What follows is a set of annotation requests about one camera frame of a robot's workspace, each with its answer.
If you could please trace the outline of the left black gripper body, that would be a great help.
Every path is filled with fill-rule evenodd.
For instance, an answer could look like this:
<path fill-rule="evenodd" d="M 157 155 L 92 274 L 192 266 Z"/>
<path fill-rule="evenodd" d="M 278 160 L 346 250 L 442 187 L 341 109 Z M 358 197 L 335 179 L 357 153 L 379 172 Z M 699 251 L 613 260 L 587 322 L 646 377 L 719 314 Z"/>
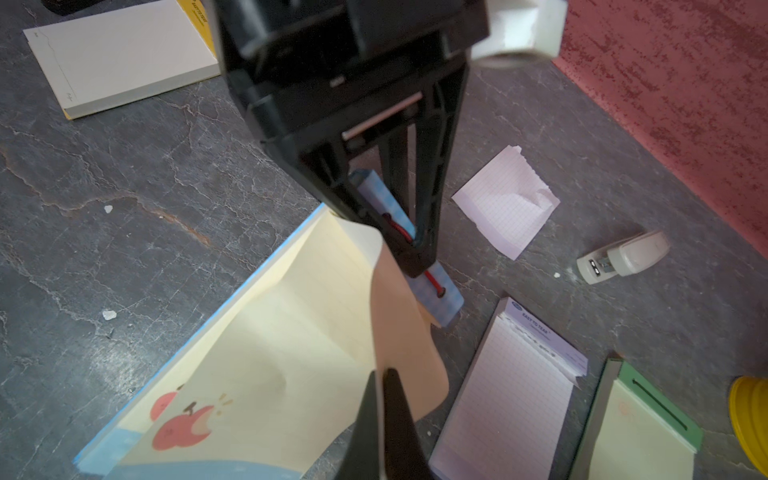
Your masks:
<path fill-rule="evenodd" d="M 343 174 L 416 131 L 419 172 L 447 168 L 481 1 L 212 1 L 223 76 L 264 153 L 290 174 Z"/>

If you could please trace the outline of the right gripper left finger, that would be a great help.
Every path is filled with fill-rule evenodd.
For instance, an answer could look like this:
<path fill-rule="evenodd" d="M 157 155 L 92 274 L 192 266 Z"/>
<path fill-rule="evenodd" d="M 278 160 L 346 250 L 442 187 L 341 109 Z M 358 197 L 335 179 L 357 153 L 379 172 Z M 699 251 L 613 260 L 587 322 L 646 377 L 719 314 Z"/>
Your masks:
<path fill-rule="evenodd" d="M 383 475 L 384 407 L 381 381 L 369 375 L 337 480 L 379 480 Z"/>

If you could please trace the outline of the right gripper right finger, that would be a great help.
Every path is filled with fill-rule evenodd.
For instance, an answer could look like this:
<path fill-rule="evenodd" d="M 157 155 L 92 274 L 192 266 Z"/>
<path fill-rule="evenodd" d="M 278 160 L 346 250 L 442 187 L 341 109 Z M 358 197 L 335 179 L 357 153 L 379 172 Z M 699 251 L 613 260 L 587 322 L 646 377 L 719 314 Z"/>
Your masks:
<path fill-rule="evenodd" d="M 385 478 L 432 480 L 432 472 L 421 448 L 400 376 L 395 369 L 384 372 L 382 388 Z"/>

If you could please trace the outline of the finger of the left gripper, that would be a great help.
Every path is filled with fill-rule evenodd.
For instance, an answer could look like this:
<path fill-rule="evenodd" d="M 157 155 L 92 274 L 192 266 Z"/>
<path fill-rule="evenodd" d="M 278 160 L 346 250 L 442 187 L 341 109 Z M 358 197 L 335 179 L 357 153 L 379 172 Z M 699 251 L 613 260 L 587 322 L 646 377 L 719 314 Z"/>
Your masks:
<path fill-rule="evenodd" d="M 437 259 L 443 191 L 469 67 L 438 80 L 419 102 L 415 126 L 416 235 L 397 256 L 408 276 L 419 276 Z"/>
<path fill-rule="evenodd" d="M 381 175 L 349 170 L 349 162 L 376 147 Z M 368 140 L 352 139 L 352 147 L 330 128 L 304 128 L 281 135 L 281 168 L 342 218 L 379 229 L 387 240 L 412 240 L 409 213 L 408 132 L 396 128 Z"/>

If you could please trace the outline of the purple grid memo pad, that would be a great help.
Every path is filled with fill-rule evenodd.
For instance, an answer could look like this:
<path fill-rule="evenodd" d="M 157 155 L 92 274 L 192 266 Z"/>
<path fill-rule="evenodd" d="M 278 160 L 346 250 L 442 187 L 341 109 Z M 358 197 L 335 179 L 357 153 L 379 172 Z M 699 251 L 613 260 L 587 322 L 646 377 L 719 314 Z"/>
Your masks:
<path fill-rule="evenodd" d="M 574 346 L 510 297 L 499 301 L 429 459 L 437 479 L 546 479 L 572 391 Z"/>

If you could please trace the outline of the blue-edged beige memo pad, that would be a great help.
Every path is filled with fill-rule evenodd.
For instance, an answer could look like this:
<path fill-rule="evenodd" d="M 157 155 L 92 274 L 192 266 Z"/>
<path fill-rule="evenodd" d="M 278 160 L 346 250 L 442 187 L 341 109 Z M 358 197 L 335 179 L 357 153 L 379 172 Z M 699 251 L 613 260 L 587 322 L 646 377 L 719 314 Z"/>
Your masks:
<path fill-rule="evenodd" d="M 431 337 L 463 297 L 317 207 L 75 457 L 105 479 L 298 479 L 395 369 L 414 423 L 446 398 Z"/>

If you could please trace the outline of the yellow-top beige memo pad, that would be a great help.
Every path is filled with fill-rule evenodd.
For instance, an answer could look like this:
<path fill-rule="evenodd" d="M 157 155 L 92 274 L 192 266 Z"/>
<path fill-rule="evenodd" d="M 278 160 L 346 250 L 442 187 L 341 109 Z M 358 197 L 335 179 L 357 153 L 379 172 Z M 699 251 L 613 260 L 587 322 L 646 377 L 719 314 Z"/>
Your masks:
<path fill-rule="evenodd" d="M 200 1 L 144 3 L 24 35 L 70 120 L 220 73 Z"/>

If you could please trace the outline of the green memo pad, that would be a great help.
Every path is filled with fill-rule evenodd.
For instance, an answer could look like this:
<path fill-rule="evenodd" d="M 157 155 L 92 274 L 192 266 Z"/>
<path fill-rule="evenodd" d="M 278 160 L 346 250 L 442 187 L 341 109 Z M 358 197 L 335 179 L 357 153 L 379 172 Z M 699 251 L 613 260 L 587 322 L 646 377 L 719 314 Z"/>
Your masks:
<path fill-rule="evenodd" d="M 629 362 L 606 360 L 571 479 L 691 479 L 703 431 Z"/>

